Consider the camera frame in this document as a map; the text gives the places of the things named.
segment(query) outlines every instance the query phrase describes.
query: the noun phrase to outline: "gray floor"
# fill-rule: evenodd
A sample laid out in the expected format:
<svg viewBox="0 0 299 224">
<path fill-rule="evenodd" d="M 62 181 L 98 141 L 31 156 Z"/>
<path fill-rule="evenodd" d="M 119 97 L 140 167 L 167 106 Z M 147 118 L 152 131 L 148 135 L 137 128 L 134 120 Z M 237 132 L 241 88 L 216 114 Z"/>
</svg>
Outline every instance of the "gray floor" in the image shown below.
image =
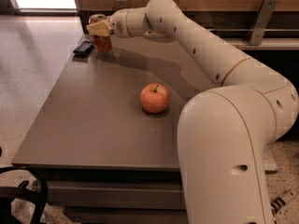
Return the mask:
<svg viewBox="0 0 299 224">
<path fill-rule="evenodd" d="M 40 18 L 0 16 L 0 158 L 8 166 L 46 100 L 67 59 L 82 35 L 77 17 Z M 292 140 L 270 146 L 278 165 L 267 175 L 271 198 L 299 186 L 299 143 Z M 18 185 L 28 174 L 1 175 L 0 184 Z M 14 212 L 24 223 L 33 206 L 15 202 Z M 277 215 L 279 224 L 299 223 L 299 198 Z M 48 206 L 43 221 L 71 223 L 61 207 Z"/>
</svg>

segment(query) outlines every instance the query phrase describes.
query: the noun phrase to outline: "table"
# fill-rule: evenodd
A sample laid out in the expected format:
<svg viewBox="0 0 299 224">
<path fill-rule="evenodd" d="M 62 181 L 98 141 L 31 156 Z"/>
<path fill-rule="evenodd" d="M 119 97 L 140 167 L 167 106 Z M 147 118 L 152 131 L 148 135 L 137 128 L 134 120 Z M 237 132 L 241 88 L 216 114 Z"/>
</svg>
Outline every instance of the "table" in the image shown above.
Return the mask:
<svg viewBox="0 0 299 224">
<path fill-rule="evenodd" d="M 177 42 L 111 38 L 111 52 L 69 59 L 12 164 L 37 170 L 75 222 L 187 223 L 178 119 L 214 85 Z M 139 102 L 151 82 L 170 90 L 159 115 Z"/>
</svg>

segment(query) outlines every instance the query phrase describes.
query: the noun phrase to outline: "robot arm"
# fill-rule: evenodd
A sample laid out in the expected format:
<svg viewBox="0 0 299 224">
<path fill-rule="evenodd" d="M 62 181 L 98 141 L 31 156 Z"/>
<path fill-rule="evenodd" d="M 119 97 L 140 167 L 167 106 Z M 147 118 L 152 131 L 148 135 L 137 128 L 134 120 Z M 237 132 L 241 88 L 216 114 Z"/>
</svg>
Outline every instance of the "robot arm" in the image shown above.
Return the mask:
<svg viewBox="0 0 299 224">
<path fill-rule="evenodd" d="M 189 20 L 172 0 L 123 9 L 119 37 L 176 39 L 218 87 L 193 97 L 178 123 L 178 156 L 190 224 L 273 224 L 263 148 L 298 115 L 285 77 Z"/>
</svg>

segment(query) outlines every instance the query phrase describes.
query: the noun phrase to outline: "apple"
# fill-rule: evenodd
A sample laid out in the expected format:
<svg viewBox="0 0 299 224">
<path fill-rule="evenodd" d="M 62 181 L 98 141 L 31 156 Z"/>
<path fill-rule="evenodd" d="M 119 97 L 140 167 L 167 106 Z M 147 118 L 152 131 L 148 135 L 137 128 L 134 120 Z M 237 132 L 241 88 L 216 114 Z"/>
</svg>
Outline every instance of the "apple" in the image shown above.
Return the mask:
<svg viewBox="0 0 299 224">
<path fill-rule="evenodd" d="M 140 103 L 146 111 L 152 114 L 161 113 L 167 109 L 169 104 L 167 87 L 160 83 L 150 83 L 140 93 Z"/>
</svg>

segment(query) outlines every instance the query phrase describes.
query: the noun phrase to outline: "gray tabletop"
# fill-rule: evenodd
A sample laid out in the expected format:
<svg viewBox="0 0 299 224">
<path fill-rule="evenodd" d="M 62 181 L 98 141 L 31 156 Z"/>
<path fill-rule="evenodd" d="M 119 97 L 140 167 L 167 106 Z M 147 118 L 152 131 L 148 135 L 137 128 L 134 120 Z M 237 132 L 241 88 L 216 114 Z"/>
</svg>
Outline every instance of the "gray tabletop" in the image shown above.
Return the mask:
<svg viewBox="0 0 299 224">
<path fill-rule="evenodd" d="M 112 37 L 113 50 L 73 56 L 13 159 L 49 168 L 178 170 L 182 107 L 213 84 L 177 43 Z M 169 108 L 145 113 L 144 86 L 162 82 Z"/>
</svg>

